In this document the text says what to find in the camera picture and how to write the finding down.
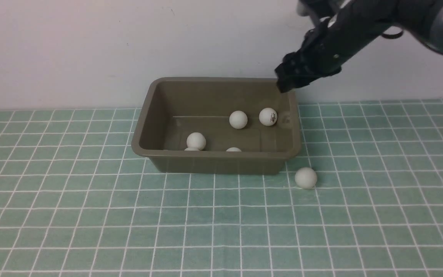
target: ball inside bin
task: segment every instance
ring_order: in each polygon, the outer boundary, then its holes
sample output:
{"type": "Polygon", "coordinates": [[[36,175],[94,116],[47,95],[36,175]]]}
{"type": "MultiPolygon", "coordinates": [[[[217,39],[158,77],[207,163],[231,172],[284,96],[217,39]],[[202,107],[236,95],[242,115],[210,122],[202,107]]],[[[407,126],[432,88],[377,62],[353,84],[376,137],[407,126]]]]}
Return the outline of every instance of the ball inside bin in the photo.
{"type": "Polygon", "coordinates": [[[206,146],[206,139],[202,133],[192,133],[187,139],[188,147],[194,147],[199,150],[203,150],[206,146]]]}
{"type": "Polygon", "coordinates": [[[241,129],[247,125],[247,115],[243,111],[236,110],[232,112],[228,121],[233,128],[241,129]]]}
{"type": "Polygon", "coordinates": [[[226,151],[227,152],[242,152],[242,150],[238,149],[237,147],[230,147],[226,151]]]}

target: white grout line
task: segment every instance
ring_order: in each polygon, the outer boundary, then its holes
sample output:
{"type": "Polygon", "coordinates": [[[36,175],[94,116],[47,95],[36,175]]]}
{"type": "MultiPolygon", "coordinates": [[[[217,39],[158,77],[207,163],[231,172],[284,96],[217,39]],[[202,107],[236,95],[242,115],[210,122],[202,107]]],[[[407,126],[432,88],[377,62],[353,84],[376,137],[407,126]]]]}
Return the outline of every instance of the white grout line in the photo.
{"type": "Polygon", "coordinates": [[[157,252],[157,242],[158,242],[158,232],[160,230],[160,219],[162,218],[162,207],[163,207],[163,200],[165,199],[165,187],[167,186],[167,178],[168,174],[165,174],[165,180],[163,181],[163,191],[162,191],[162,200],[160,201],[160,213],[158,214],[158,221],[157,221],[157,233],[155,234],[155,243],[153,245],[153,254],[152,254],[152,262],[150,265],[150,277],[153,276],[153,263],[155,262],[155,253],[157,252]]]}
{"type": "Polygon", "coordinates": [[[240,195],[240,174],[237,174],[237,189],[239,190],[239,263],[240,263],[240,277],[242,277],[242,270],[243,270],[243,264],[242,264],[242,201],[241,201],[241,195],[240,195]]]}
{"type": "Polygon", "coordinates": [[[271,269],[271,277],[274,277],[273,272],[273,256],[271,251],[271,235],[269,232],[269,214],[268,214],[268,202],[267,202],[267,196],[266,196],[266,181],[264,180],[264,175],[262,176],[262,187],[264,192],[264,210],[266,213],[266,232],[268,234],[268,252],[269,252],[269,268],[271,269]]]}
{"type": "MultiPolygon", "coordinates": [[[[136,207],[138,205],[138,199],[139,199],[139,193],[141,191],[141,184],[143,183],[143,177],[144,177],[144,173],[145,173],[145,167],[146,167],[146,161],[143,163],[143,168],[141,170],[141,178],[139,179],[139,187],[137,189],[137,194],[136,194],[136,200],[134,200],[134,208],[132,210],[132,217],[131,217],[131,223],[130,223],[130,227],[128,230],[128,238],[126,239],[126,247],[129,246],[129,241],[130,241],[130,237],[131,237],[131,231],[132,231],[132,226],[133,226],[133,222],[134,222],[134,215],[136,214],[136,207]]],[[[124,269],[124,263],[126,260],[126,254],[128,253],[127,250],[124,250],[124,254],[123,254],[123,261],[121,262],[121,273],[119,274],[119,277],[122,277],[123,274],[123,269],[124,269]]]]}

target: ping pong ball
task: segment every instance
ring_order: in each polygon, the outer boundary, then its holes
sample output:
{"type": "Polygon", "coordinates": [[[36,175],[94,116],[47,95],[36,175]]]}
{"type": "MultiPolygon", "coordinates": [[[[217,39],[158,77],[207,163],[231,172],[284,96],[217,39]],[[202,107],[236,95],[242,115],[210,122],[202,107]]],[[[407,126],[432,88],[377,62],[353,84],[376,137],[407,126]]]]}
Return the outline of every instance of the ping pong ball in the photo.
{"type": "Polygon", "coordinates": [[[304,189],[311,189],[317,183],[317,174],[312,168],[301,168],[295,173],[295,183],[304,189]]]}
{"type": "Polygon", "coordinates": [[[264,126],[273,126],[278,120],[278,114],[272,108],[264,108],[259,113],[259,121],[264,126]]]}
{"type": "Polygon", "coordinates": [[[206,146],[206,139],[202,133],[192,133],[187,140],[188,148],[194,147],[198,150],[203,150],[206,146]]]}
{"type": "Polygon", "coordinates": [[[228,121],[233,128],[244,128],[247,125],[247,115],[242,111],[236,110],[232,112],[228,121]]]}
{"type": "Polygon", "coordinates": [[[227,152],[242,152],[242,150],[238,149],[237,147],[230,147],[226,151],[227,152]]]}

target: plastic bin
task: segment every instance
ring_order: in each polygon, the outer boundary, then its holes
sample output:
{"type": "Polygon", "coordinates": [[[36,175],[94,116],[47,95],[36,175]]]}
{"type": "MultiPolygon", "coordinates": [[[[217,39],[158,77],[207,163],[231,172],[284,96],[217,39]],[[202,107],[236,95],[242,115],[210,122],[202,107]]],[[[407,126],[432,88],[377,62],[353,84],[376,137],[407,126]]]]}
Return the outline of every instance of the plastic bin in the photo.
{"type": "Polygon", "coordinates": [[[146,95],[132,139],[133,151],[150,158],[161,172],[272,175],[300,147],[295,93],[279,93],[275,79],[259,78],[158,79],[146,95]],[[270,127],[259,122],[266,107],[278,112],[270,127]],[[236,110],[248,116],[241,130],[228,122],[236,110]],[[184,151],[193,132],[206,137],[204,151],[184,151]],[[230,147],[242,152],[226,152],[230,147]]]}

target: table surface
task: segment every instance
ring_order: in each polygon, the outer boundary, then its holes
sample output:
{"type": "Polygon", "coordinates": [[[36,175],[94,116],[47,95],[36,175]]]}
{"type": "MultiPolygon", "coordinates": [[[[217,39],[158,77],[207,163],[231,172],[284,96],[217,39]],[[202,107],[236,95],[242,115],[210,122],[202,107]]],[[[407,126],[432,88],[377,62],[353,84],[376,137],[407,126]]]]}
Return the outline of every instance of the table surface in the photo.
{"type": "Polygon", "coordinates": [[[158,172],[140,109],[0,111],[1,276],[443,277],[443,100],[299,110],[273,176],[158,172]]]}

